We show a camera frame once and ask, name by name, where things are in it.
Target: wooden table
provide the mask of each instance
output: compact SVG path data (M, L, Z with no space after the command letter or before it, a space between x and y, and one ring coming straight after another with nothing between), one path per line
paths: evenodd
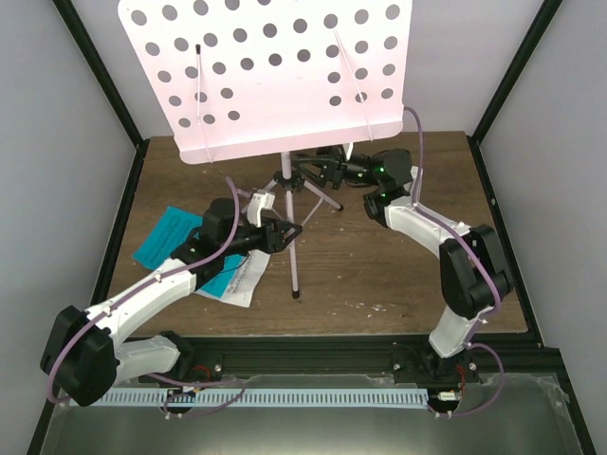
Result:
M463 133L429 133L421 200L453 220L472 226L492 224L487 202ZM416 135L357 144L372 154L402 147L417 158ZM243 190L262 188L280 169L278 155L191 166L179 160L170 137L152 140L124 233L110 295L143 278L148 271L132 259L167 206L202 214L212 199L229 197L225 175ZM273 255L255 290L250 308L198 295L182 299L138 330L139 336L174 330L183 336L344 335L427 333L445 302L438 261L408 237L369 220L361 196L369 190L343 185L327 192L345 206L336 212L323 204L296 240L299 300L291 298L288 252ZM295 195L301 222L318 199L309 191ZM282 190L274 205L284 212ZM491 332L523 332L516 296L505 301Z

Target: black frame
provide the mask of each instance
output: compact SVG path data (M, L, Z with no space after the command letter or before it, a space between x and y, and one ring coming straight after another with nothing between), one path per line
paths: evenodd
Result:
M101 272L91 304L107 298L126 222L133 204L149 139L143 139L114 85L107 68L95 48L71 0L52 0L63 17L75 42L86 58L103 92L110 101L124 130L136 147L119 212L103 258ZM490 344L504 361L507 371L515 373L555 373L562 389L569 395L568 408L584 453L596 453L583 416L579 409L569 376L558 349L543 347L542 334L535 319L523 276L509 241L499 203L493 192L481 152L481 144L506 99L531 58L535 47L559 10L562 0L544 0L528 32L524 36L510 66L483 114L474 134L468 137L472 157L479 173L493 221L512 269L516 289L527 325L520 334L481 334L479 342ZM356 337L200 337L188 338L196 355L206 362L218 362L222 373L243 375L264 373L383 373L391 371L398 360L411 350L419 350L426 335L410 336L356 336ZM474 353L479 370L497 371L493 358L487 353ZM395 380L406 382L406 375L395 374ZM421 387L432 384L418 382ZM39 454L53 405L46 402L28 454Z

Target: gray floor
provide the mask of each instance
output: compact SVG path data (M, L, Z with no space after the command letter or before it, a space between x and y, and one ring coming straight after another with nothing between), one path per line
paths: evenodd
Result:
M469 385L462 406L493 391L491 381ZM450 421L406 409L228 409L166 421L157 408L74 408L54 418L43 453L579 454L565 400L550 377L509 374L491 408Z

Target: slotted white strip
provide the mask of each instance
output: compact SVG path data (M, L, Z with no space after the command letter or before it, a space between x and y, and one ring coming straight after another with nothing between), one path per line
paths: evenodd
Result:
M114 388L92 406L143 408L162 406L167 391ZM169 406L187 403L211 408L233 398L238 389L208 389L190 397L177 397ZM423 410L428 402L425 389L248 389L233 408L392 408ZM72 406L78 406L73 400Z

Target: round hole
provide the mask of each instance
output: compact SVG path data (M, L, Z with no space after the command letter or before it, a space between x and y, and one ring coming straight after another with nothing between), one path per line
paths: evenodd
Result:
M226 0L226 8L230 11L236 11L240 8L240 0Z
M231 97L234 96L234 92L232 92L230 88L222 88L221 96L224 97L226 100L229 100Z
M160 53L160 47L156 43L148 43L145 45L145 51L151 56L155 57Z
M162 7L162 15L167 21L174 21L177 18L177 10L172 5Z
M274 38L278 30L274 24L265 24L264 25L264 35L268 38Z
M398 7L398 5L390 5L386 9L386 17L391 21L397 18L398 14L400 14L400 8Z
M193 66L188 66L186 68L186 76L188 76L190 79L196 79L198 77L198 70Z
M171 74L169 74L168 71L158 71L158 79L161 82L170 82L171 81Z
M293 23L293 29L298 33L304 33L307 30L307 22L304 19L298 19Z
M283 58L278 54L272 54L267 59L272 66L278 66L283 62Z
M300 62L307 62L310 60L310 51L307 49L302 49L297 53L297 60Z
M243 43L247 40L247 33L242 28L237 28L233 33L234 40Z
M354 49L359 54L364 54L367 51L368 48L369 48L369 44L366 41L359 41L354 46Z
M381 70L384 76L392 76L393 74L395 74L395 71L396 68L393 64L386 64Z
M362 100L363 101L367 101L367 94L364 92L360 92L360 95L362 95ZM357 95L354 97L354 100L356 102L360 102L360 95L357 93Z
M338 24L338 16L335 14L327 14L324 17L324 26L327 28L335 28Z
M397 44L398 39L396 38L396 36L389 36L388 38L386 38L386 41L383 42L383 46L386 49L394 49Z
M357 79L362 80L369 75L369 71L367 71L367 68L359 68L354 75L357 77Z
M226 66L221 62L217 62L216 64L212 64L212 70L216 74L224 74L226 72Z
M188 50L188 47L190 47L190 45L184 38L177 38L175 40L175 49L185 52Z
M204 16L209 12L209 5L204 0L196 0L193 2L193 10L199 16Z
M340 53L340 49L336 45L330 45L326 49L326 56L331 59L334 57L337 57L339 53Z
M240 61L240 66L249 71L250 69L253 69L253 60L246 58Z
M338 83L341 79L341 76L340 76L340 73L337 73L334 71L332 73L329 73L329 76L327 77L327 79L331 83Z
M148 18L145 17L143 11L139 11L138 9L131 13L131 20L138 26L145 26L148 22Z
M369 12L366 9L359 9L354 15L354 21L357 24L364 24L369 20Z
M202 39L202 41L204 41L205 45L207 45L208 47L217 46L217 37L215 35L213 35L212 33L207 33L205 35L205 37Z

